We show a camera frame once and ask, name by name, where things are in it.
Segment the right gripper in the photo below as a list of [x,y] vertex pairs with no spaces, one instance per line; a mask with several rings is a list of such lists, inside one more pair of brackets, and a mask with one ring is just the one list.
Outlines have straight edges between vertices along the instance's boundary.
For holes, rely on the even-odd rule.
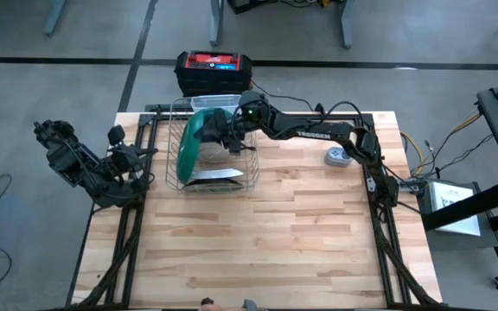
[[[231,121],[233,130],[258,130],[270,121],[270,105],[263,93],[244,91],[233,113]],[[233,137],[227,121],[209,119],[196,131],[195,137],[202,143],[229,143],[231,155],[239,155],[242,142]]]

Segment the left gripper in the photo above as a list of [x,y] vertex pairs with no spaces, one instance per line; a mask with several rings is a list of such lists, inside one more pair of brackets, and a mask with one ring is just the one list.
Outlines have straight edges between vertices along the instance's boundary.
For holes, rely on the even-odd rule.
[[154,181],[154,174],[145,174],[139,156],[152,156],[157,149],[141,149],[135,145],[124,143],[125,131],[121,125],[115,125],[108,132],[108,140],[111,152],[112,163],[118,171],[118,175],[123,177],[128,174],[128,183],[134,190],[148,190]]

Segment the blue patterned plate white underside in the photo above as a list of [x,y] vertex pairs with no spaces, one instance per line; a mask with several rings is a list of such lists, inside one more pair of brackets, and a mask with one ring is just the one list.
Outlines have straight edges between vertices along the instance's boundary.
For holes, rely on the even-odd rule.
[[242,176],[244,173],[236,168],[221,168],[194,171],[190,178],[192,180],[217,180],[233,179]]

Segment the large green plate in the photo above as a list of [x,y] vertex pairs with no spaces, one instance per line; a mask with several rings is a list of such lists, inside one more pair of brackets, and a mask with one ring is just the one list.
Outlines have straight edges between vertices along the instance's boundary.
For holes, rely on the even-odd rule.
[[185,124],[176,160],[176,177],[183,184],[191,180],[190,176],[195,171],[196,164],[201,162],[198,159],[201,141],[195,137],[195,133],[206,121],[214,119],[216,111],[225,117],[232,116],[229,111],[221,108],[206,109],[196,112]]

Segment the green floral plate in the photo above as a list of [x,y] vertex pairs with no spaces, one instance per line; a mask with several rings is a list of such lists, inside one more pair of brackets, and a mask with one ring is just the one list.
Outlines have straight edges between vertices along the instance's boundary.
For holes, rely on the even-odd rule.
[[241,183],[233,179],[201,179],[191,181],[182,190],[186,193],[230,193],[243,188]]

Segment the clear plastic utensil container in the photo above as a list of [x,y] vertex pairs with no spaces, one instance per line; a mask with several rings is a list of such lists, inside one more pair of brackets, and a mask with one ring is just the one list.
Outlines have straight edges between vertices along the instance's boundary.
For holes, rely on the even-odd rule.
[[194,112],[221,108],[234,114],[235,109],[239,106],[239,94],[224,94],[224,95],[205,95],[192,97],[189,103]]

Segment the red black power station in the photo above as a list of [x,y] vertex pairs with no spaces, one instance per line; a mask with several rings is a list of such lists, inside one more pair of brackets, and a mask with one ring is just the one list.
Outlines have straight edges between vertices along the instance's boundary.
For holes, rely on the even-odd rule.
[[174,73],[184,97],[241,94],[252,87],[252,65],[245,54],[184,51]]

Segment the grey desk leg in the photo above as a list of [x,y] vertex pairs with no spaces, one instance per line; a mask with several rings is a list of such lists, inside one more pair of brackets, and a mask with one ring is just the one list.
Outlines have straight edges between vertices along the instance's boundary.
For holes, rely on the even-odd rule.
[[342,47],[352,47],[351,17],[355,0],[341,0],[339,5]]
[[209,0],[210,3],[210,24],[209,43],[215,48],[220,45],[222,37],[222,22],[225,0]]
[[47,37],[54,35],[57,24],[61,18],[62,11],[66,6],[67,0],[51,0],[51,8],[48,12],[47,19],[43,28],[43,33]]

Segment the black aluminium table frame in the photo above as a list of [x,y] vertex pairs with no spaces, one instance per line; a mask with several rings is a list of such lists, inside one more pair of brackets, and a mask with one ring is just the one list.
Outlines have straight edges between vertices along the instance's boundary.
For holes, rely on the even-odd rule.
[[360,165],[326,165],[326,141],[256,133],[259,179],[230,194],[165,183],[169,120],[156,128],[156,179],[137,249],[131,308],[383,308],[384,283]]

